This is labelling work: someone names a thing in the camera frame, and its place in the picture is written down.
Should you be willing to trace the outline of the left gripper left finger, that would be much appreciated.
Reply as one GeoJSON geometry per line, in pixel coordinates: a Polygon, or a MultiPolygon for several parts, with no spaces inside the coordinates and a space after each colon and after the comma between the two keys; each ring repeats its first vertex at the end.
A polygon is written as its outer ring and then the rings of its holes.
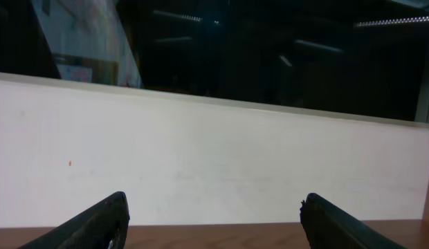
{"type": "Polygon", "coordinates": [[[115,192],[19,249],[123,249],[129,227],[124,192],[115,192]]]}

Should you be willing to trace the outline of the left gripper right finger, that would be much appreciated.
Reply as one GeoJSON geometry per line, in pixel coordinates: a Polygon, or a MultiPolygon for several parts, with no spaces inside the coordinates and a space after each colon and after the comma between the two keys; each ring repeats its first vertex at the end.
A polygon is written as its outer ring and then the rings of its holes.
{"type": "Polygon", "coordinates": [[[300,223],[311,249],[404,249],[316,193],[303,200],[300,223]]]}

